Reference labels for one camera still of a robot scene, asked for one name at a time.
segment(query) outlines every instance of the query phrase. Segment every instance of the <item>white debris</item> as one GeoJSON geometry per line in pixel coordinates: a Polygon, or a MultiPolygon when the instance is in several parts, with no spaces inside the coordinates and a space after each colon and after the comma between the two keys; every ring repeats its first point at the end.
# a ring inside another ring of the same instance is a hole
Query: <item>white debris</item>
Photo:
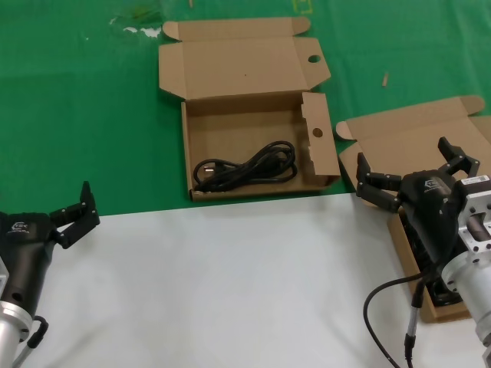
{"type": "Polygon", "coordinates": [[[126,27],[123,31],[130,31],[132,33],[138,32],[138,30],[135,27],[126,27]]]}
{"type": "Polygon", "coordinates": [[[157,38],[161,28],[141,28],[140,30],[145,33],[147,37],[157,38]]]}

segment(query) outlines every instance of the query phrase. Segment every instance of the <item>green table surface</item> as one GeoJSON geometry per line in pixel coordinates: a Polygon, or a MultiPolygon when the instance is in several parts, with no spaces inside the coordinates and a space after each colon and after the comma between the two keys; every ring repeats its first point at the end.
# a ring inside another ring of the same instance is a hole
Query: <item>green table surface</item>
{"type": "Polygon", "coordinates": [[[200,205],[186,193],[180,100],[158,86],[157,48],[172,41],[124,28],[293,15],[311,19],[331,69],[320,91],[333,125],[491,98],[490,0],[2,0],[0,211],[71,204],[85,179],[102,215],[200,205]]]}

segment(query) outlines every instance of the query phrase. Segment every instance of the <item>cardboard box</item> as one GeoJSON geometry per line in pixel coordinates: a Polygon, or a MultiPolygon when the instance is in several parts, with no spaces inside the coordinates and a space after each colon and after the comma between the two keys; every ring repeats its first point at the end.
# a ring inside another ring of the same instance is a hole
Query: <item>cardboard box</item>
{"type": "Polygon", "coordinates": [[[315,38],[297,38],[307,18],[168,21],[180,42],[159,49],[160,88],[184,98],[184,149],[193,200],[319,191],[339,178],[324,94],[308,92],[330,77],[315,38]],[[289,182],[195,192],[193,170],[205,159],[244,163],[266,144],[295,146],[289,182]]]}
{"type": "MultiPolygon", "coordinates": [[[[479,174],[491,174],[491,117],[471,117],[484,108],[477,96],[454,97],[396,110],[357,117],[336,126],[343,140],[356,143],[339,157],[344,171],[356,188],[358,153],[363,152],[373,172],[404,176],[421,170],[438,169],[445,159],[438,150],[438,139],[445,136],[454,146],[480,161],[479,174]]],[[[401,214],[388,222],[404,274],[420,272],[404,231],[401,214]]],[[[416,283],[410,284],[414,292],[416,283]]],[[[427,323],[468,318],[463,303],[434,307],[425,288],[421,319],[427,323]]]]}
{"type": "MultiPolygon", "coordinates": [[[[392,236],[392,241],[394,242],[397,256],[402,264],[404,275],[412,276],[413,274],[419,274],[420,269],[417,266],[416,259],[411,251],[411,246],[407,239],[406,232],[404,231],[400,216],[401,213],[392,215],[387,224],[389,226],[390,235],[392,236]]],[[[413,293],[416,289],[416,285],[417,281],[409,283],[411,293],[413,293]]],[[[435,307],[431,301],[430,293],[426,288],[424,288],[423,306],[421,308],[420,316],[423,322],[429,324],[470,318],[470,313],[463,302],[447,305],[445,307],[435,307]]]]}

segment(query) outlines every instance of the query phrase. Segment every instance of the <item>cardboard box lid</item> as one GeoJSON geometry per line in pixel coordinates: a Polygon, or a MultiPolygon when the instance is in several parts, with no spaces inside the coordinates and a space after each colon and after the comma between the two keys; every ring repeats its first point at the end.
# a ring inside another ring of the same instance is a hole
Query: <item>cardboard box lid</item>
{"type": "Polygon", "coordinates": [[[484,108],[478,96],[454,97],[374,113],[340,122],[336,134],[356,143],[339,157],[356,186],[357,157],[363,152],[374,172],[404,176],[444,164],[438,139],[445,136],[480,160],[479,173],[491,173],[491,118],[472,117],[484,108]]]}
{"type": "Polygon", "coordinates": [[[307,18],[168,21],[179,43],[159,47],[160,88],[187,100],[307,91],[331,75],[307,18]]]}

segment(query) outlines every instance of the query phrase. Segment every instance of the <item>cable connector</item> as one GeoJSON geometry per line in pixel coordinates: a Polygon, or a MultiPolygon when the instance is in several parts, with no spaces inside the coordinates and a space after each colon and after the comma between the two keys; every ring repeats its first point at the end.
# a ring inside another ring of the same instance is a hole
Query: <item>cable connector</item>
{"type": "Polygon", "coordinates": [[[416,343],[416,336],[410,336],[406,333],[406,337],[404,338],[404,357],[409,364],[413,359],[413,348],[416,343]]]}
{"type": "Polygon", "coordinates": [[[416,290],[413,294],[413,300],[411,301],[411,307],[421,309],[423,306],[423,293],[425,287],[425,278],[420,280],[416,285],[416,290]]]}

